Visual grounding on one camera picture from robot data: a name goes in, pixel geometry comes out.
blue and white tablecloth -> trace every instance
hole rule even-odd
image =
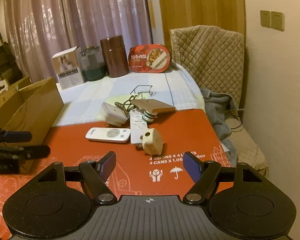
[[[61,90],[57,84],[65,105],[53,126],[101,121],[101,104],[123,103],[137,85],[152,85],[153,95],[143,95],[174,105],[177,110],[204,110],[199,87],[181,65],[173,63],[166,73],[131,72],[122,77],[104,77],[65,90]]]

brown canister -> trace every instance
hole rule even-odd
[[[108,66],[109,77],[121,77],[129,73],[123,37],[115,36],[100,41],[102,55]]]

transparent container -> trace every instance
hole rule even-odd
[[[81,52],[81,68],[86,81],[94,81],[106,75],[107,67],[100,46],[90,46]]]

metal screw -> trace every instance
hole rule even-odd
[[[99,196],[99,199],[104,202],[108,202],[114,199],[114,196],[109,193],[104,193]]]
[[[194,202],[194,201],[199,201],[201,199],[201,196],[196,193],[191,193],[186,196],[186,199],[191,202]]]

red food package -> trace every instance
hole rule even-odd
[[[140,45],[130,49],[128,62],[134,72],[161,73],[170,64],[170,54],[160,44]]]

